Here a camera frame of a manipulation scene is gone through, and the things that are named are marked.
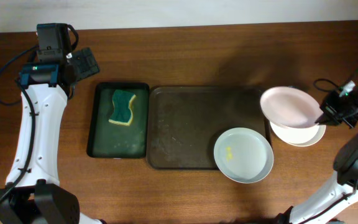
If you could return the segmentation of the pink plate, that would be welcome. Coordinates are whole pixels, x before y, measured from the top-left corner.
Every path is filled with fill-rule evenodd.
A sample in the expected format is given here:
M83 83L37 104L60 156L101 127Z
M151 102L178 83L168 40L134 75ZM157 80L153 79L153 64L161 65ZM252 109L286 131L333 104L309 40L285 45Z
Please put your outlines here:
M287 86L264 91L260 97L260 107L269 121L288 128L311 128L323 114L312 96Z

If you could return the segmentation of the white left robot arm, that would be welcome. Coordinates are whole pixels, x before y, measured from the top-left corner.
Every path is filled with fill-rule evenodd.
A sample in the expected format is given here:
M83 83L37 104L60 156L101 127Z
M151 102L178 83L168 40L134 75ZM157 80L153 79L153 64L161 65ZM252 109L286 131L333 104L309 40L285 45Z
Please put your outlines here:
M80 211L75 195L60 187L58 140L75 84L99 73L85 48L52 61L27 63L16 83L22 118L16 155L0 189L1 223L99 223Z

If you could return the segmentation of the green and yellow sponge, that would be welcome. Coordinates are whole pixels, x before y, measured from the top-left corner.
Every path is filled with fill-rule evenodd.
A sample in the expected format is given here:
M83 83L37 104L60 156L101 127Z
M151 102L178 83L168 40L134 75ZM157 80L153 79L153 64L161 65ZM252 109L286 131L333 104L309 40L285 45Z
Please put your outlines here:
M130 126L134 112L132 103L136 95L130 91L116 90L112 95L113 112L109 117L109 122L121 126Z

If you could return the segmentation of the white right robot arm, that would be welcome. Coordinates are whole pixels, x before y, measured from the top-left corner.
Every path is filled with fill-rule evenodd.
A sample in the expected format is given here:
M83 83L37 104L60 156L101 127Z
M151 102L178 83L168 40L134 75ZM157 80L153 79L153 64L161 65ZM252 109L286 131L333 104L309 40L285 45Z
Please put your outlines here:
M321 109L323 115L317 123L354 127L358 121L358 86L351 91L332 91ZM358 202L358 133L339 150L333 169L333 175L316 193L278 214L274 223L332 223L336 215Z

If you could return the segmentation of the white plate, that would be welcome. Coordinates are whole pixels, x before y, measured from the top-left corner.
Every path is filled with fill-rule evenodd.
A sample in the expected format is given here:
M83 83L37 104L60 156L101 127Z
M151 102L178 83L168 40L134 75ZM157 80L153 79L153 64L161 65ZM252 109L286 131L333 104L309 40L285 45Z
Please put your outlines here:
M297 147L308 147L316 144L325 134L326 125L311 128L282 128L270 122L275 135L282 141Z

